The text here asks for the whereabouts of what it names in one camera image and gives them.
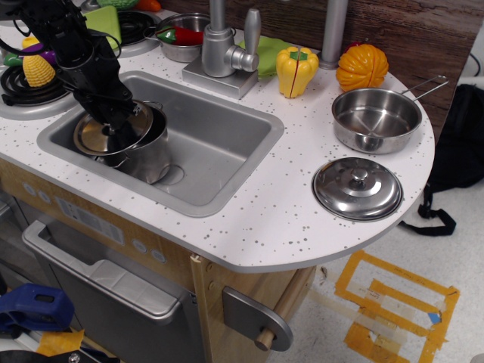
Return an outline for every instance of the saucepan handle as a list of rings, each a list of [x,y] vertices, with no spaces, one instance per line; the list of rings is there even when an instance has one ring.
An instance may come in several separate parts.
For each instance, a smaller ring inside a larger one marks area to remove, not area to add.
[[[407,89],[407,90],[403,91],[403,92],[402,92],[402,95],[403,95],[404,93],[407,93],[407,92],[411,91],[412,89],[416,89],[417,87],[420,87],[421,85],[425,85],[425,84],[426,84],[426,83],[428,83],[428,82],[436,81],[437,79],[440,79],[440,80],[442,81],[442,83],[440,83],[438,86],[436,86],[436,87],[432,88],[431,90],[429,90],[429,91],[425,92],[423,95],[418,96],[418,97],[417,97],[417,98],[415,98],[413,101],[416,101],[416,100],[418,100],[419,98],[421,98],[421,97],[423,97],[423,96],[425,96],[425,95],[428,95],[430,92],[434,92],[436,89],[438,89],[438,88],[440,88],[440,87],[443,87],[444,85],[446,85],[446,84],[448,83],[448,79],[447,79],[447,77],[446,77],[446,76],[435,76],[435,77],[433,77],[433,78],[431,78],[431,79],[428,79],[428,80],[427,80],[427,81],[425,81],[425,82],[422,82],[420,85],[416,85],[416,86],[414,86],[414,87],[412,87],[412,88],[409,88],[409,89]]]

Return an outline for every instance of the gray sink basin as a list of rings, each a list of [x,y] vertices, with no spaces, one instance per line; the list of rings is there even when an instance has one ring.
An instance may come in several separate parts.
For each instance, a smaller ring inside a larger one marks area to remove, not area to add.
[[[84,115],[74,107],[44,129],[40,148],[187,216],[217,213],[247,180],[284,131],[275,116],[143,72],[120,76],[134,99],[163,105],[172,165],[149,185],[94,161],[73,142]]]

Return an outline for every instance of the wooden wall panel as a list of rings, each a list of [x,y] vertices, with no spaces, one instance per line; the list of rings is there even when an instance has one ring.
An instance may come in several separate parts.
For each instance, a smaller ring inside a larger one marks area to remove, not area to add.
[[[177,12],[209,12],[209,0],[162,4]],[[322,48],[327,0],[226,0],[227,24],[244,28],[251,7],[261,12],[263,35]],[[447,76],[449,86],[420,100],[437,139],[483,18],[483,0],[349,0],[343,48],[354,41],[381,48],[390,72],[407,87],[438,74]]]

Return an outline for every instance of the black burner coil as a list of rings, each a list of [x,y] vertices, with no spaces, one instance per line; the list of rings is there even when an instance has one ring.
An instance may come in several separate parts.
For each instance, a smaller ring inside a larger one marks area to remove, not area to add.
[[[54,77],[42,87],[30,87],[22,66],[9,67],[3,72],[0,83],[4,90],[2,100],[8,106],[35,106],[57,100],[69,92],[60,79]]]
[[[155,21],[149,15],[138,11],[119,11],[121,45],[131,45],[154,34]]]

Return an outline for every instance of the stovetop burner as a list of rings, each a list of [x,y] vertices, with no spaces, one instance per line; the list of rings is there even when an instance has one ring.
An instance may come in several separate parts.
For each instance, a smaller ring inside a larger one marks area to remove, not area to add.
[[[130,45],[144,40],[145,36],[154,34],[154,19],[137,11],[120,11],[118,13],[121,27],[121,45]]]
[[[58,115],[77,104],[62,82],[54,78],[42,87],[30,87],[22,66],[1,66],[3,88],[0,116],[6,119],[32,120]]]
[[[5,91],[2,100],[8,106],[36,106],[55,101],[69,93],[57,77],[42,87],[30,87],[22,66],[7,68],[0,83]]]
[[[121,58],[140,55],[160,45],[153,37],[161,21],[157,16],[142,11],[118,11],[118,21],[122,39]]]

